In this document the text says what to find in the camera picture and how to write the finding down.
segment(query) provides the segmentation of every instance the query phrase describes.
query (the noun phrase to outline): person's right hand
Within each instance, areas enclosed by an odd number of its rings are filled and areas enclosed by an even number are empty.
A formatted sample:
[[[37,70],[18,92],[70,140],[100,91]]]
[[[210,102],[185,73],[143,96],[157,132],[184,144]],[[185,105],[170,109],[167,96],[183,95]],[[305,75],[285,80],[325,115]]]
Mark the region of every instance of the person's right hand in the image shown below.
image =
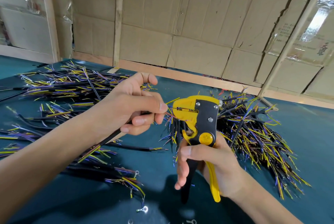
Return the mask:
[[[209,169],[204,161],[214,164],[221,196],[229,198],[236,196],[245,186],[246,172],[240,167],[235,155],[219,132],[216,133],[214,147],[202,144],[187,146],[186,140],[181,142],[177,161],[178,179],[175,184],[175,189],[177,190],[184,186],[189,174],[187,159],[203,161],[198,169],[208,183],[210,182]]]

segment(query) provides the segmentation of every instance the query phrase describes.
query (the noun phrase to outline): person's left hand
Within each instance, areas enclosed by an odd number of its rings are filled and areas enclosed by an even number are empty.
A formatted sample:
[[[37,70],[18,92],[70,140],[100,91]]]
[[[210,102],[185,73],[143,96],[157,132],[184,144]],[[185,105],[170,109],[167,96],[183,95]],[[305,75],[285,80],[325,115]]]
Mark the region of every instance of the person's left hand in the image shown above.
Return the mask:
[[[153,74],[138,72],[118,84],[102,101],[87,111],[87,115],[94,118],[94,130],[99,134],[99,140],[118,128],[124,133],[138,135],[154,121],[162,123],[167,105],[159,93],[142,91],[140,87],[144,83],[156,85],[158,80]],[[141,115],[141,111],[152,114]],[[132,120],[132,125],[126,124],[129,120]]]

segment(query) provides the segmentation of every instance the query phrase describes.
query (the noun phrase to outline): dark green tabletop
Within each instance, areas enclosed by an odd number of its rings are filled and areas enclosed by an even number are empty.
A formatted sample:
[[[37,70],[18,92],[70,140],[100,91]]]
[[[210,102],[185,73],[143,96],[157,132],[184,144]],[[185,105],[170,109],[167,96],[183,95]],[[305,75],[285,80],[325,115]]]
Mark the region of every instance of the dark green tabletop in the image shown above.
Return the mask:
[[[99,70],[106,66],[88,63],[89,68]],[[134,72],[119,70],[124,74]],[[202,85],[180,82],[158,77],[157,91],[165,102],[177,97],[185,98],[198,94],[209,95],[212,90],[217,96],[221,90]],[[10,77],[0,80],[0,86],[20,86],[20,78]],[[0,98],[8,95],[0,92]],[[334,170],[333,149],[334,112],[329,109],[290,103],[270,99],[277,103],[278,112],[272,112],[281,126],[274,130],[282,135],[292,150],[298,154],[296,165],[299,175],[313,187],[303,186],[305,195],[294,200],[281,201],[294,215],[304,223],[334,223]],[[39,102],[14,98],[0,104],[0,128],[10,129],[19,121],[6,109],[10,106],[24,116],[38,114]],[[161,147],[159,139],[167,135],[163,125],[151,128],[139,135],[126,135],[125,144]],[[0,140],[0,147],[12,143]],[[200,174],[195,175],[187,205],[180,202],[179,192],[174,190],[176,168],[173,167],[175,149],[164,153],[137,152],[117,149],[118,156],[113,156],[111,163],[140,171],[139,180],[144,184],[145,205],[148,212],[136,212],[141,208],[141,201],[130,199],[127,188],[119,184],[104,184],[67,175],[58,175],[50,184],[33,197],[19,210],[9,223],[184,223],[195,219],[202,223],[251,223],[248,216],[232,201],[222,198],[215,203],[206,181]],[[248,163],[242,163],[250,174],[271,194],[279,199],[277,188],[270,174],[262,170],[253,170]]]

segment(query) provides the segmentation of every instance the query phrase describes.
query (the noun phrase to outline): wire stripper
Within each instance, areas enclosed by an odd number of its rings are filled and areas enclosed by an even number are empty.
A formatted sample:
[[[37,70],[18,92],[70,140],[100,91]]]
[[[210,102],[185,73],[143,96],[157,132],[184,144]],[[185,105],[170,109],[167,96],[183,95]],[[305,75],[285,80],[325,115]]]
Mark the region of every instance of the wire stripper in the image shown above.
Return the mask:
[[[189,131],[182,130],[182,136],[189,145],[204,144],[213,147],[216,142],[216,125],[219,107],[222,101],[205,95],[193,95],[176,100],[173,103],[174,116],[186,122]],[[198,161],[188,159],[189,175],[181,188],[181,202],[186,204],[189,198],[191,180],[198,166]],[[210,172],[210,190],[215,202],[220,202],[219,186],[214,165],[206,161]]]

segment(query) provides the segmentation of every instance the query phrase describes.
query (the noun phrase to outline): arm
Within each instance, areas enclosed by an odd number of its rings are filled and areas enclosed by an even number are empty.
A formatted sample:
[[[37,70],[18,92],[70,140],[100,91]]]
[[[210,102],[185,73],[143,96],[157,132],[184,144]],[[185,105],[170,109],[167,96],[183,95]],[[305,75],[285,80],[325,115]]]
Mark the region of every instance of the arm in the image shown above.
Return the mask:
[[[180,148],[178,181],[175,185],[177,190],[185,184],[189,173],[187,159],[209,161],[215,165],[221,195],[239,205],[256,224],[302,223],[240,167],[220,133],[217,133],[215,148],[205,145],[187,146],[185,140],[182,141]],[[202,168],[202,173],[209,181],[209,171],[206,166]]]
[[[142,92],[144,82],[157,84],[152,74],[137,73],[101,102],[63,123],[17,153],[0,161],[0,223],[63,171],[75,158],[118,128],[133,135],[162,123],[167,105],[158,93]],[[152,114],[140,116],[140,111]],[[132,119],[132,125],[125,125]]]

